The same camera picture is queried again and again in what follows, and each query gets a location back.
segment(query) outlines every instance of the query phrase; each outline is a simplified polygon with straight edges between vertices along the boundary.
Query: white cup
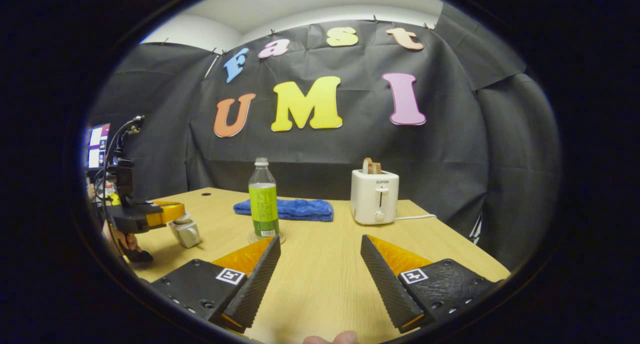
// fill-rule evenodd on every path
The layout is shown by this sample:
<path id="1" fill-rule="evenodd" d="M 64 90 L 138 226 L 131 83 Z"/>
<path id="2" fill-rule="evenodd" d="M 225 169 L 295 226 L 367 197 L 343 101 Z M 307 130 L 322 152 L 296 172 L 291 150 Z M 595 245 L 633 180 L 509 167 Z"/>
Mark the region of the white cup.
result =
<path id="1" fill-rule="evenodd" d="M 185 248 L 196 246 L 202 241 L 200 233 L 198 232 L 198 226 L 194 221 L 189 219 L 189 217 L 190 214 L 186 213 L 180 219 L 169 223 L 169 228 L 171 228 L 173 236 L 178 240 L 178 243 Z"/>

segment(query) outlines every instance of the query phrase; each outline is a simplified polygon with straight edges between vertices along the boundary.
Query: colorful foam letter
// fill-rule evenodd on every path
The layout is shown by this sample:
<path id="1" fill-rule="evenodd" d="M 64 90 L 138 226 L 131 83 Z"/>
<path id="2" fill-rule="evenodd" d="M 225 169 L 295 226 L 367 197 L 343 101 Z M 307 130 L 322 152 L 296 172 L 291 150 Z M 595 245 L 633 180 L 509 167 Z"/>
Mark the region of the colorful foam letter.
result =
<path id="1" fill-rule="evenodd" d="M 258 54 L 258 57 L 267 58 L 272 55 L 273 56 L 282 55 L 289 50 L 288 48 L 289 43 L 290 43 L 290 40 L 288 39 L 278 39 L 277 41 L 268 43 L 266 46 L 264 46 L 264 49 L 262 50 L 262 52 Z"/>
<path id="2" fill-rule="evenodd" d="M 215 114 L 215 122 L 213 123 L 213 132 L 215 135 L 221 138 L 233 137 L 238 134 L 245 126 L 247 121 L 247 114 L 249 113 L 249 105 L 251 100 L 256 97 L 255 93 L 245 94 L 238 98 L 240 102 L 240 108 L 238 108 L 238 117 L 235 119 L 235 123 L 227 125 L 227 116 L 229 114 L 229 107 L 234 103 L 233 98 L 222 100 L 217 104 L 217 114 Z"/>
<path id="3" fill-rule="evenodd" d="M 389 34 L 393 34 L 393 38 L 395 38 L 395 41 L 404 48 L 421 50 L 425 47 L 422 43 L 416 43 L 411 40 L 411 37 L 415 37 L 416 33 L 407 32 L 404 28 L 391 28 L 387 29 L 386 32 Z"/>
<path id="4" fill-rule="evenodd" d="M 358 43 L 358 36 L 355 35 L 356 30 L 351 27 L 331 28 L 326 34 L 329 38 L 326 42 L 331 46 L 350 46 Z"/>
<path id="5" fill-rule="evenodd" d="M 338 117 L 336 107 L 336 87 L 340 84 L 337 76 L 322 76 L 315 80 L 309 93 L 304 96 L 295 82 L 284 82 L 273 88 L 278 93 L 276 121 L 271 125 L 274 132 L 290 130 L 293 123 L 289 120 L 289 112 L 298 128 L 303 128 L 313 109 L 313 118 L 309 122 L 311 128 L 338 128 L 343 119 Z"/>
<path id="6" fill-rule="evenodd" d="M 408 73 L 385 73 L 382 75 L 391 86 L 395 112 L 390 119 L 396 125 L 421 125 L 427 121 L 418 110 L 413 83 L 416 78 Z"/>
<path id="7" fill-rule="evenodd" d="M 226 77 L 227 83 L 231 82 L 231 80 L 235 78 L 235 76 L 242 72 L 242 67 L 240 66 L 245 63 L 246 58 L 244 55 L 247 52 L 249 52 L 249 48 L 242 48 L 224 64 L 224 67 L 226 68 L 226 72 L 228 74 Z"/>

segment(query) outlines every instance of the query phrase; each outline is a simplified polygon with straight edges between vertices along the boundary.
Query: toaster knob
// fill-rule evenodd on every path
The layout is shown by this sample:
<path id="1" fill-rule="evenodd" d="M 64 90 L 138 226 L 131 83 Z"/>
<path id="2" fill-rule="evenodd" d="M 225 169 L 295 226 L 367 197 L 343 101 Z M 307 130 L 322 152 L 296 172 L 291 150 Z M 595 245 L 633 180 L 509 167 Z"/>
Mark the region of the toaster knob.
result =
<path id="1" fill-rule="evenodd" d="M 377 221 L 384 221 L 385 219 L 385 213 L 381 210 L 378 210 L 373 217 L 377 220 Z"/>

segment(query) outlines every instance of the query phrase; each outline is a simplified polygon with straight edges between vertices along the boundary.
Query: bottle cap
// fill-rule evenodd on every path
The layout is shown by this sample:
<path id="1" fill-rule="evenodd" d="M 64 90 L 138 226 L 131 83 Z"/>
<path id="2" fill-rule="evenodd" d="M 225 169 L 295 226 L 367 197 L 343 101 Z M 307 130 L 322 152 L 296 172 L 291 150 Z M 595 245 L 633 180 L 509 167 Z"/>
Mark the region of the bottle cap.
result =
<path id="1" fill-rule="evenodd" d="M 267 158 L 264 158 L 264 157 L 258 157 L 255 160 L 255 164 L 256 166 L 268 166 L 269 160 L 267 160 Z"/>

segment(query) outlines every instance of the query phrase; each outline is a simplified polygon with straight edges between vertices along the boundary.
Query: white wall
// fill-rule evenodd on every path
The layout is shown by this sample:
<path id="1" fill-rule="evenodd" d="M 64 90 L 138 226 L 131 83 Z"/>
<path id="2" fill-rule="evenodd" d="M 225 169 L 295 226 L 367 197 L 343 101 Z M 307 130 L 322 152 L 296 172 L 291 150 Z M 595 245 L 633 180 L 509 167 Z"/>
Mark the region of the white wall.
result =
<path id="1" fill-rule="evenodd" d="M 237 30 L 212 19 L 179 14 L 156 28 L 140 43 L 164 42 L 168 37 L 167 43 L 187 44 L 206 50 L 217 47 L 215 51 L 220 53 L 235 48 L 241 36 Z"/>
<path id="2" fill-rule="evenodd" d="M 329 7 L 314 9 L 313 11 L 302 12 L 285 18 L 278 19 L 272 23 L 254 28 L 240 37 L 237 45 L 244 44 L 264 35 L 271 33 L 271 28 L 276 32 L 288 28 L 320 23 L 324 21 L 336 21 L 341 19 L 373 19 L 373 15 L 382 21 L 399 21 L 415 25 L 427 23 L 430 28 L 438 22 L 439 14 L 442 10 L 442 2 L 439 8 L 430 8 L 430 13 L 412 11 L 387 5 L 341 5 L 339 7 Z"/>

